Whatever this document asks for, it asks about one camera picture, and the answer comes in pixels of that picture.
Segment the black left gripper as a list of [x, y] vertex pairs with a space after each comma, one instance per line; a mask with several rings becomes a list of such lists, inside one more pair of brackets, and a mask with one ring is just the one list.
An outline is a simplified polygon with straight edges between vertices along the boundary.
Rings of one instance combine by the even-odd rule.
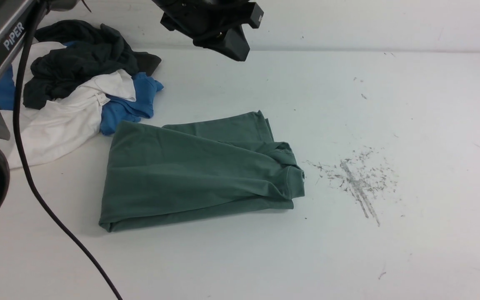
[[163, 11], [160, 23], [193, 40], [194, 46], [213, 50], [238, 62], [246, 61], [250, 46], [243, 24], [260, 27], [264, 11], [251, 0], [155, 0]]

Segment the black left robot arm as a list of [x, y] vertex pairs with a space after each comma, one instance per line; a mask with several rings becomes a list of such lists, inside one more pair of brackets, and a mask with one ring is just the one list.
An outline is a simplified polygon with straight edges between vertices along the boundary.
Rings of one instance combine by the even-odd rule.
[[[0, 79], [18, 53], [28, 55], [40, 21], [50, 11], [69, 11], [76, 0], [0, 0]], [[235, 61], [247, 59], [250, 47], [242, 26], [258, 29], [264, 11], [250, 0], [156, 0], [161, 25], [189, 37], [195, 46]], [[0, 139], [11, 133], [0, 113]], [[7, 159], [0, 150], [0, 207], [10, 183]]]

